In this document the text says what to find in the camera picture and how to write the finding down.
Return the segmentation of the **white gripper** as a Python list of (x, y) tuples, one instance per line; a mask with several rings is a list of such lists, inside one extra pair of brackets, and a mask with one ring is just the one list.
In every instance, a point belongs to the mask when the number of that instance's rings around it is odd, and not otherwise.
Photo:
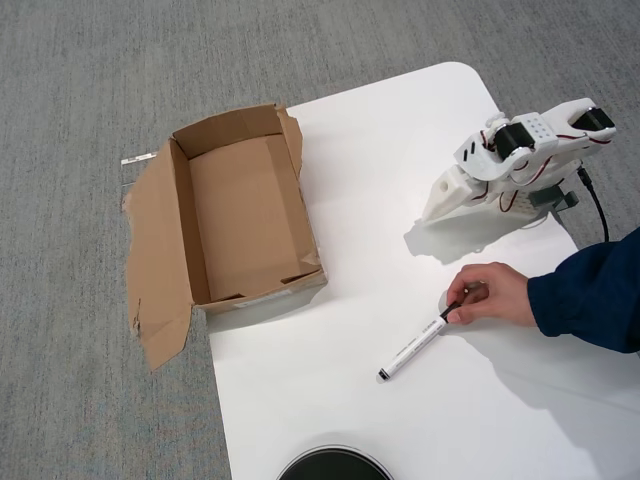
[(459, 166), (450, 167), (435, 182), (421, 222), (429, 225), (440, 221), (468, 201), (473, 194), (474, 180)]

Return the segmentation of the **person's bare hand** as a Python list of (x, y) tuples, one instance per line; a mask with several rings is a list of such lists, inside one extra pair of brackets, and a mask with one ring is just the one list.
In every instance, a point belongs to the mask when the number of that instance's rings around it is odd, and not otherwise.
[(447, 305), (459, 304), (447, 315), (447, 321), (469, 325), (493, 318), (536, 327), (527, 286), (528, 278), (504, 263), (465, 265), (447, 290)]

